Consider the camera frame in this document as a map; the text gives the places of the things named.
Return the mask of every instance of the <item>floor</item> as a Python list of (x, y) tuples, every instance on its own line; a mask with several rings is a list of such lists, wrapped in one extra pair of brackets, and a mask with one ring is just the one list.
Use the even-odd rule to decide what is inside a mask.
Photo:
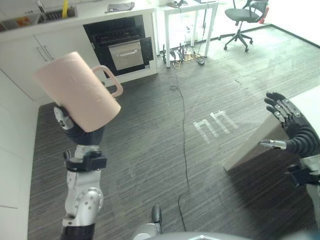
[[(268, 115), (266, 91), (292, 97), (320, 83), (320, 49), (273, 27), (248, 32), (249, 52), (239, 42), (212, 41), (203, 66), (185, 62), (159, 74), (123, 84), (119, 115), (100, 145), (108, 157), (101, 174), (104, 205), (95, 240), (126, 240), (150, 220), (154, 204), (163, 212), (163, 231), (183, 231), (178, 197), (187, 231), (220, 232), (257, 240), (315, 227), (312, 201), (304, 187), (294, 188), (284, 174), (297, 163), (276, 150), (226, 172), (225, 159)], [(225, 111), (238, 128), (221, 118), (229, 134), (210, 113)], [(207, 120), (218, 134), (204, 133), (194, 122)], [(39, 111), (31, 182), (28, 239), (58, 240), (67, 195), (65, 149), (75, 149), (56, 123), (52, 105)]]

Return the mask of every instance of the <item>desk leg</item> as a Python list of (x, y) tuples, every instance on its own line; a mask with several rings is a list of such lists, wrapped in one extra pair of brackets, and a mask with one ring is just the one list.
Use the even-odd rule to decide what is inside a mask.
[(206, 45), (205, 45), (205, 51), (204, 51), (204, 56), (205, 57), (207, 57), (207, 55), (208, 55), (209, 44), (210, 44), (210, 39), (211, 39), (211, 33), (212, 33), (212, 28), (213, 28), (214, 23), (215, 23), (217, 8), (218, 8), (218, 4), (215, 4), (214, 7), (211, 10), (211, 20), (210, 20), (209, 29), (208, 29), (208, 36), (206, 37)]
[(191, 37), (191, 44), (190, 44), (191, 47), (195, 45), (197, 18), (198, 18), (198, 10), (195, 11), (195, 16), (194, 16), (194, 23), (193, 23), (193, 30), (192, 30), (192, 37)]
[(165, 61), (166, 67), (170, 68), (170, 42), (169, 42), (169, 14), (164, 14), (164, 28), (165, 28)]
[(154, 38), (155, 38), (155, 53), (157, 56), (160, 55), (159, 50), (159, 38), (158, 38), (158, 20), (157, 20), (157, 10), (154, 10), (152, 13), (153, 16), (153, 32), (154, 32)]

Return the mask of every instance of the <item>dishwasher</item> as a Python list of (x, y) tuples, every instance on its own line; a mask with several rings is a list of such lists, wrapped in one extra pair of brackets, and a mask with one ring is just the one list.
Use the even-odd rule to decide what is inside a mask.
[(152, 39), (145, 36), (142, 15), (83, 27), (100, 64), (107, 66), (115, 76), (150, 68), (149, 62), (154, 59)]

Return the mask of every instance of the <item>white desk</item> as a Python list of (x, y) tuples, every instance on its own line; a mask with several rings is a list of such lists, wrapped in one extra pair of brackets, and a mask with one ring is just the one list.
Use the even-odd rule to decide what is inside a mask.
[[(296, 105), (317, 133), (320, 133), (320, 111), (315, 109), (320, 102), (320, 86), (305, 91), (290, 100)], [(288, 139), (279, 121), (270, 113), (269, 117), (260, 127), (242, 144), (242, 146), (225, 162), (225, 170), (230, 170), (242, 163), (269, 150), (258, 146), (263, 139), (284, 140)]]
[[(208, 50), (209, 50), (209, 44), (211, 39), (211, 33), (214, 26), (215, 18), (216, 18), (216, 12), (218, 8), (218, 2), (208, 2), (208, 3), (198, 3), (194, 0), (188, 0), (188, 5), (182, 5), (180, 8), (173, 8), (170, 6), (157, 6), (157, 11), (163, 11), (164, 12), (164, 28), (165, 28), (165, 51), (166, 51), (166, 67), (170, 68), (170, 41), (169, 41), (169, 16), (172, 14), (180, 14), (180, 13), (187, 13), (187, 12), (193, 12), (195, 11), (195, 18), (194, 18), (194, 24), (193, 24), (193, 32), (192, 32), (192, 38), (191, 38), (191, 46), (193, 47), (195, 45), (195, 35), (196, 35), (196, 26), (197, 26), (197, 17), (198, 17), (198, 11), (203, 9), (212, 9), (211, 12), (211, 19), (208, 29), (208, 34), (206, 37), (206, 45), (205, 45), (205, 52), (204, 56), (207, 57)], [(157, 55), (159, 55), (159, 41), (157, 38), (156, 41), (156, 49), (157, 49)]]

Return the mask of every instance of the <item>white kitchen cabinet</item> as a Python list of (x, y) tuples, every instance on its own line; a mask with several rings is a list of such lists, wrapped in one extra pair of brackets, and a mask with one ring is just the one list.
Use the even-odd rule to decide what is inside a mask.
[(0, 239), (27, 240), (38, 106), (1, 70), (0, 113)]
[[(35, 38), (51, 59), (60, 58), (71, 52), (78, 52), (89, 67), (100, 65), (82, 25), (36, 34)], [(96, 75), (102, 82), (107, 79), (102, 71), (97, 72)]]
[(50, 59), (33, 36), (0, 44), (0, 69), (32, 100), (46, 97), (33, 73)]
[[(33, 74), (45, 64), (65, 54), (77, 51), (93, 68), (99, 61), (82, 25), (0, 44), (0, 68), (38, 105), (52, 102), (33, 79)], [(103, 72), (98, 78), (105, 82)]]

